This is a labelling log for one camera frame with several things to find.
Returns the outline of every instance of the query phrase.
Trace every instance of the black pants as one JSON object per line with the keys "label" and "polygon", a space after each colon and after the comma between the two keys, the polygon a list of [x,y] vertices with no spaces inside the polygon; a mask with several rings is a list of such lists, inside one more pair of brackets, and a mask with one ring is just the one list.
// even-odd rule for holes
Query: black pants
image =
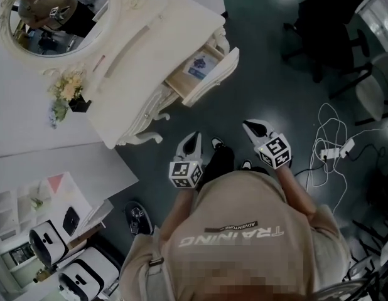
{"label": "black pants", "polygon": [[[214,155],[211,158],[211,161],[206,166],[204,170],[204,176],[201,181],[201,186],[206,183],[213,181],[214,179],[228,174],[234,171],[234,153],[233,150],[229,147],[221,147],[217,149]],[[253,167],[252,169],[243,169],[243,171],[253,171],[263,174],[268,174],[268,172],[262,167]]]}
{"label": "black pants", "polygon": [[59,30],[85,38],[96,25],[96,22],[92,20],[94,16],[95,14],[86,5],[78,2],[74,14]]}

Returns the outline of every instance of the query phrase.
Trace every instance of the white shelf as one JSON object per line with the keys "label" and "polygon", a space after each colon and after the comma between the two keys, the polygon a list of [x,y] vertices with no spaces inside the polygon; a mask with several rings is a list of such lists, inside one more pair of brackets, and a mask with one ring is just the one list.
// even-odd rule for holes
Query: white shelf
{"label": "white shelf", "polygon": [[14,228],[17,225],[13,214],[13,210],[0,213],[0,234],[6,233],[8,230]]}
{"label": "white shelf", "polygon": [[18,198],[18,222],[24,223],[35,217],[35,212],[33,211],[31,205],[31,199],[28,195]]}
{"label": "white shelf", "polygon": [[30,228],[34,226],[33,220],[25,221],[21,223],[21,226],[19,227],[19,232],[24,233],[25,231],[28,231]]}
{"label": "white shelf", "polygon": [[0,193],[0,213],[9,211],[12,208],[11,193],[9,191]]}
{"label": "white shelf", "polygon": [[15,271],[18,271],[20,268],[25,267],[26,265],[30,264],[31,262],[35,261],[37,259],[36,255],[32,256],[31,258],[27,259],[26,261],[22,262],[21,264],[17,265],[14,268],[10,269],[10,272],[13,273]]}
{"label": "white shelf", "polygon": [[2,234],[0,234],[0,240],[1,241],[6,241],[9,238],[12,238],[13,236],[17,235],[17,228],[13,228],[11,230],[8,230]]}
{"label": "white shelf", "polygon": [[32,221],[33,219],[44,215],[48,212],[50,207],[51,199],[42,200],[43,205],[35,210],[31,205],[31,199],[29,196],[23,196],[18,199],[18,221],[19,223],[25,223],[28,221]]}
{"label": "white shelf", "polygon": [[[0,244],[47,221],[53,195],[47,179],[0,193]],[[35,210],[31,199],[39,199],[43,205]]]}

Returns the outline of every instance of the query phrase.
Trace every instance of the white vanity table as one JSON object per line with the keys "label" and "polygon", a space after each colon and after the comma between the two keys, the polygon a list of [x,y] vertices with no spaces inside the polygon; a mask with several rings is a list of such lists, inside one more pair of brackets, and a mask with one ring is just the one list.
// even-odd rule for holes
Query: white vanity table
{"label": "white vanity table", "polygon": [[[109,148],[152,138],[161,142],[158,134],[140,133],[152,119],[169,119],[159,113],[177,98],[191,107],[238,64],[239,50],[229,53],[224,38],[223,17],[191,0],[167,0],[159,6],[164,8],[156,8],[161,12],[155,23],[135,37],[128,50],[118,56],[117,64],[111,64],[111,73],[105,74],[96,93],[92,93],[92,86],[83,93],[85,99],[93,101],[87,117]],[[204,45],[220,63],[202,81],[196,81],[179,72],[179,66]]]}
{"label": "white vanity table", "polygon": [[[230,51],[225,38],[225,19],[192,0],[109,0],[89,34],[92,42],[86,38],[83,48],[57,57],[33,56],[10,41],[2,6],[1,36],[18,58],[45,75],[86,72],[82,96],[92,101],[86,116],[110,149],[160,143],[162,136],[145,132],[151,121],[169,120],[161,111],[178,98],[194,105],[239,62],[239,49]],[[202,80],[183,72],[198,51],[217,59]]]}

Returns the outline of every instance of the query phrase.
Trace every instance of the pink item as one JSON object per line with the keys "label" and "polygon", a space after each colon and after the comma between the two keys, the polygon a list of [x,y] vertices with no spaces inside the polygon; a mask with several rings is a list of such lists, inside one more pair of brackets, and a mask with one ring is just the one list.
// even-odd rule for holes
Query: pink item
{"label": "pink item", "polygon": [[57,176],[52,176],[48,178],[49,184],[53,192],[56,194],[58,187],[60,185],[60,182],[62,181],[63,174],[57,175]]}

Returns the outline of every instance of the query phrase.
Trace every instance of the open drawer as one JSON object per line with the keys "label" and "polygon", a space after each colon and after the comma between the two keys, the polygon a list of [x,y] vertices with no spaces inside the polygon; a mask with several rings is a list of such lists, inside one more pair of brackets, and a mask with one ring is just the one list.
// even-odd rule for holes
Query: open drawer
{"label": "open drawer", "polygon": [[[217,63],[205,78],[200,79],[189,73],[185,73],[188,63],[199,53],[211,56]],[[221,81],[226,79],[239,63],[239,49],[234,48],[227,56],[211,47],[208,44],[202,46],[194,55],[184,61],[165,82],[183,98],[183,105],[191,107],[198,99],[206,94],[214,86],[219,86]]]}

